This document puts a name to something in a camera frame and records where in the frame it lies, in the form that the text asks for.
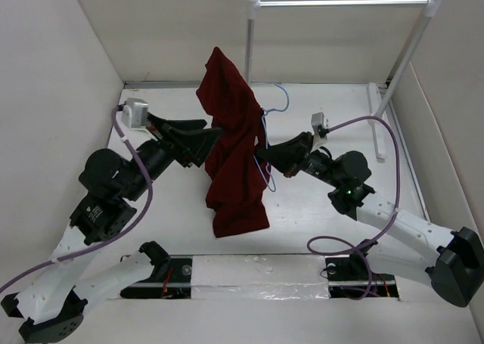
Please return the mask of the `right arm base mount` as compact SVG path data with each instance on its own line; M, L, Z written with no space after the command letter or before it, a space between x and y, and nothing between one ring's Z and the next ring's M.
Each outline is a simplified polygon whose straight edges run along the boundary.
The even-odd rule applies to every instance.
M391 274L368 274L358 253L325 257L320 276L327 280L331 299L399 298L396 278Z

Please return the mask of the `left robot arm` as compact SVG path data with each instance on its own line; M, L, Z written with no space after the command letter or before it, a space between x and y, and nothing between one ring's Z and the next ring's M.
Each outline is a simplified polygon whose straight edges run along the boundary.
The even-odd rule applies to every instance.
M131 147L126 159L113 150L96 150L86 161L79 182L87 193L74 209L59 244L47 262L36 266L39 276L18 293L5 294L1 305L19 318L25 343L57 343L79 328L88 310L141 280L170 276L170 256L157 242L143 243L113 267L84 278L99 250L124 237L144 217L133 203L151 199L154 181L171 163L202 166L222 136L205 120L166 120L149 115L131 123L149 138Z

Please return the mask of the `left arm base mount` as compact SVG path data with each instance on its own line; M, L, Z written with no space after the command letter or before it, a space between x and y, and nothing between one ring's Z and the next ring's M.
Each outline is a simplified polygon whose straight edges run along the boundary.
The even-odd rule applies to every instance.
M190 299L192 256L170 256L155 241L143 243L139 249L154 263L147 279L120 291L123 299Z

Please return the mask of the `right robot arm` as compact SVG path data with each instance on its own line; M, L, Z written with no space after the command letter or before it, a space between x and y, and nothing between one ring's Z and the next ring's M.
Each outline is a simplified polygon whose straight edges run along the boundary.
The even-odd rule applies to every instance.
M404 250L363 240L361 253L349 260L358 278L375 271L406 277L428 287L446 302L466 307L483 284L483 246L478 234L463 227L442 227L396 207L365 182L371 176L363 153L348 151L336 159L313 147L313 134L303 132L267 150L260 159L286 177L304 172L333 187L328 194L338 213L370 225Z

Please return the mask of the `dark red t shirt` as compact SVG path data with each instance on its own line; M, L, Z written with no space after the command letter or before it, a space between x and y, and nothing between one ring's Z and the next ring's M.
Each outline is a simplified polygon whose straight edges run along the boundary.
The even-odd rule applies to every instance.
M262 196L267 184L254 160L265 142L262 108L237 67L218 47L206 62L206 73L196 90L211 126L222 135L206 158L212 182L206 206L215 212L215 237L230 237L270 227Z

